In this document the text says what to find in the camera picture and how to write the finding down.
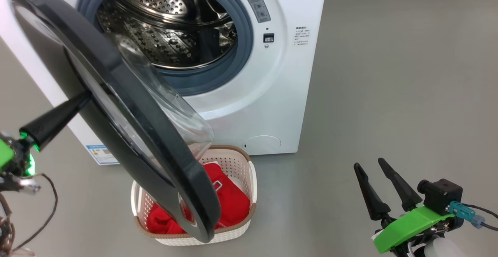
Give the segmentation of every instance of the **black cable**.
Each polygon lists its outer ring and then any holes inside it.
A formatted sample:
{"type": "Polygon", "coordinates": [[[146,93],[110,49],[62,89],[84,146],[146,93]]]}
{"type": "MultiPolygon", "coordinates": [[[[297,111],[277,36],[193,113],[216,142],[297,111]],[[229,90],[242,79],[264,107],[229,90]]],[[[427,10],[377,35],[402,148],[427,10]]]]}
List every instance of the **black cable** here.
{"type": "MultiPolygon", "coordinates": [[[[466,207],[470,207],[470,208],[475,208],[475,209],[482,210],[482,211],[484,211],[484,212],[486,212],[486,213],[488,213],[488,214],[493,215],[495,218],[497,218],[497,219],[498,219],[498,214],[494,213],[494,212],[493,212],[493,211],[491,211],[491,210],[485,209],[485,208],[483,208],[483,207],[475,206],[475,205],[468,205],[468,204],[463,204],[463,205],[464,205],[464,206],[466,206],[466,207]]],[[[490,229],[490,230],[493,230],[493,231],[497,231],[497,232],[498,232],[498,227],[493,227],[493,226],[488,225],[488,224],[486,224],[486,223],[484,223],[484,222],[481,222],[480,224],[481,224],[483,227],[486,227],[486,228],[488,228],[488,229],[490,229]]]]}
{"type": "Polygon", "coordinates": [[[50,222],[50,220],[52,220],[52,217],[54,217],[54,214],[55,214],[55,210],[57,209],[57,203],[59,202],[59,197],[57,196],[57,191],[55,190],[54,182],[52,181],[52,179],[50,179],[44,173],[37,174],[37,175],[41,175],[41,176],[45,177],[45,179],[47,179],[47,181],[50,183],[50,186],[52,186],[52,190],[54,191],[54,197],[55,197],[54,208],[52,209],[52,213],[47,218],[47,220],[45,221],[45,223],[34,234],[32,234],[32,236],[30,236],[29,239],[25,240],[23,243],[21,243],[16,248],[14,248],[14,250],[12,250],[12,252],[14,252],[14,251],[22,248],[27,243],[29,243],[30,241],[32,241],[32,239],[34,239],[48,225],[48,223],[50,222]]]}
{"type": "Polygon", "coordinates": [[[490,226],[490,225],[488,225],[488,224],[486,224],[486,223],[484,223],[484,222],[481,222],[480,224],[481,224],[483,227],[487,227],[487,228],[488,228],[488,229],[490,229],[490,230],[493,230],[493,231],[497,231],[497,232],[498,232],[498,227],[493,227],[493,226],[490,226]]]}

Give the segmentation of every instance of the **red garment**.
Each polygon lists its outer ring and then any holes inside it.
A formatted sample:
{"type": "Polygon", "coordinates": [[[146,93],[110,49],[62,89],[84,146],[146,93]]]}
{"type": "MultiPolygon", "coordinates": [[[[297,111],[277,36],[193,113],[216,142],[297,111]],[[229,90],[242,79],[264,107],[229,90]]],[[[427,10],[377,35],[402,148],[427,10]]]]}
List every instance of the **red garment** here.
{"type": "MultiPolygon", "coordinates": [[[[215,229],[230,227],[242,222],[249,214],[251,207],[249,198],[223,173],[218,163],[207,163],[204,165],[204,169],[211,182],[219,181],[222,184],[217,191],[221,205],[221,218],[215,229]]],[[[183,212],[187,218],[191,216],[186,206],[183,208],[183,212]]],[[[149,212],[147,228],[153,234],[185,234],[185,231],[176,221],[157,204],[154,204],[149,212]]]]}

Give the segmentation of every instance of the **teal connector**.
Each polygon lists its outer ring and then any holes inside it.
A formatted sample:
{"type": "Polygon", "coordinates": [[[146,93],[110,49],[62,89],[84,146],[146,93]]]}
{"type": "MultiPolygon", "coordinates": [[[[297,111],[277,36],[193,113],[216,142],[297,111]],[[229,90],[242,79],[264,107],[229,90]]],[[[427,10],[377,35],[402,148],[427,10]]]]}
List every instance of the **teal connector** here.
{"type": "Polygon", "coordinates": [[[469,222],[472,222],[472,219],[475,216],[475,211],[455,201],[450,202],[450,208],[448,209],[448,212],[469,222]]]}

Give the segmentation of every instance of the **white plastic basket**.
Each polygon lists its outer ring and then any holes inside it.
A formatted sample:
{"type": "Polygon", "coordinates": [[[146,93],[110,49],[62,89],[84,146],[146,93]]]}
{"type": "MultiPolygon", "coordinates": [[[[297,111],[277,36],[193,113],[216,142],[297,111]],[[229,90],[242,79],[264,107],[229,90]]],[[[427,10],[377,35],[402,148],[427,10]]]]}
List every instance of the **white plastic basket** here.
{"type": "MultiPolygon", "coordinates": [[[[258,198],[258,184],[256,182],[256,171],[249,156],[237,147],[225,145],[213,145],[204,154],[200,162],[202,164],[217,161],[224,174],[239,186],[249,200],[251,208],[247,217],[237,225],[215,230],[215,236],[209,243],[219,243],[236,239],[248,229],[251,218],[256,210],[256,199],[258,198]]],[[[135,223],[139,230],[146,236],[156,239],[167,246],[196,246],[204,245],[189,234],[153,234],[147,229],[147,217],[154,204],[154,200],[135,181],[132,184],[132,211],[135,223]]]]}

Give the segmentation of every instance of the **gray floor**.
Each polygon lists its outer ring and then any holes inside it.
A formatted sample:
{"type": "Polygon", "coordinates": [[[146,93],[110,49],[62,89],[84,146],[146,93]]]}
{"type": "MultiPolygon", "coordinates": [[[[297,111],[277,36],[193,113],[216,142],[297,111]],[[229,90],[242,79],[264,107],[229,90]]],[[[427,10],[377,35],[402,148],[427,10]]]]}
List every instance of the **gray floor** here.
{"type": "MultiPolygon", "coordinates": [[[[258,209],[247,233],[216,245],[167,247],[132,220],[132,179],[99,167],[65,129],[39,171],[59,191],[57,214],[30,244],[39,256],[376,256],[353,163],[391,214],[402,213],[376,163],[386,158],[412,185],[447,178],[464,201],[498,210],[498,0],[326,0],[300,149],[254,157],[258,209]]],[[[50,104],[0,45],[2,129],[50,104]]],[[[9,194],[22,241],[50,212],[48,186],[9,194]],[[37,219],[31,224],[28,221],[37,219]]],[[[472,256],[493,254],[498,234],[469,225],[447,235],[472,256]]]]}

